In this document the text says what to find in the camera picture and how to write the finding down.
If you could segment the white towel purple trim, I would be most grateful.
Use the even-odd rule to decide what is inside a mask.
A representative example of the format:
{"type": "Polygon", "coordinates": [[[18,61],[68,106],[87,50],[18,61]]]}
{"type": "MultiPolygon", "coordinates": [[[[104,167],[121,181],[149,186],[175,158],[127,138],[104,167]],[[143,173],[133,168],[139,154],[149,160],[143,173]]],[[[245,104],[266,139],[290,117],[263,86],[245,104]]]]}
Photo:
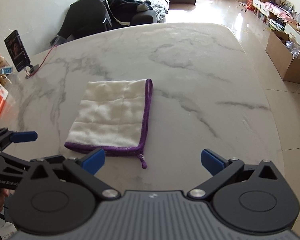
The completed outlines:
{"type": "Polygon", "coordinates": [[[88,82],[64,146],[87,154],[137,157],[147,168],[144,148],[153,93],[151,79],[88,82]]]}

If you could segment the small blue white carton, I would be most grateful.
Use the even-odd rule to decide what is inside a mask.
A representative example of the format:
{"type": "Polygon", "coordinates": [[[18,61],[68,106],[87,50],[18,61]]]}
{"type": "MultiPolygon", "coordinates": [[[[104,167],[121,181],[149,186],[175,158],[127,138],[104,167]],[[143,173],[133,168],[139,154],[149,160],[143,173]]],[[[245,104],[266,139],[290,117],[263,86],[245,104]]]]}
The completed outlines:
{"type": "Polygon", "coordinates": [[[0,67],[0,75],[10,75],[13,73],[13,67],[6,66],[6,67],[0,67]]]}

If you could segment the black smartphone on stand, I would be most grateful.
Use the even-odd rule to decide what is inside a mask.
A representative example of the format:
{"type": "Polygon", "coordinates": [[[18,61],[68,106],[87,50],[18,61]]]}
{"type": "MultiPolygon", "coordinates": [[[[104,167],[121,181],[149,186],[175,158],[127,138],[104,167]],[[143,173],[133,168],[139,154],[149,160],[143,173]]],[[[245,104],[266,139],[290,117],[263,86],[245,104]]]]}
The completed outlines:
{"type": "Polygon", "coordinates": [[[17,30],[12,31],[4,39],[4,43],[17,72],[24,70],[26,72],[26,79],[29,79],[39,70],[38,64],[35,66],[31,64],[30,57],[25,50],[17,30]]]}

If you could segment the open cardboard box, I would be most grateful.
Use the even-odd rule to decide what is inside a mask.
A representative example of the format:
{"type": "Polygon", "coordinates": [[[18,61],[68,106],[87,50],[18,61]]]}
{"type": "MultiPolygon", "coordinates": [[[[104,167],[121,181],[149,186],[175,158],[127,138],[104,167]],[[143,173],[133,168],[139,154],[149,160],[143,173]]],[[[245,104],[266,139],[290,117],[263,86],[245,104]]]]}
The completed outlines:
{"type": "Polygon", "coordinates": [[[283,81],[300,84],[300,46],[293,38],[290,39],[284,32],[271,30],[266,53],[283,81]],[[290,41],[292,45],[296,45],[298,52],[296,56],[292,54],[292,49],[286,46],[286,42],[290,41]]]}

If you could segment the white tv cabinet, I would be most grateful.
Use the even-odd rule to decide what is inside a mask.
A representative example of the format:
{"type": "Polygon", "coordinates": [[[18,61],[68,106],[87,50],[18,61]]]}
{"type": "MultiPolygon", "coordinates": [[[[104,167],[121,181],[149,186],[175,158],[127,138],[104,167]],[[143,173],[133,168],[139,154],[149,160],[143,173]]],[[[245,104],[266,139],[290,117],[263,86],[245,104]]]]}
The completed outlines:
{"type": "Polygon", "coordinates": [[[294,10],[286,11],[270,1],[253,0],[254,13],[270,29],[288,34],[300,46],[300,26],[297,23],[297,13],[294,10]]]}

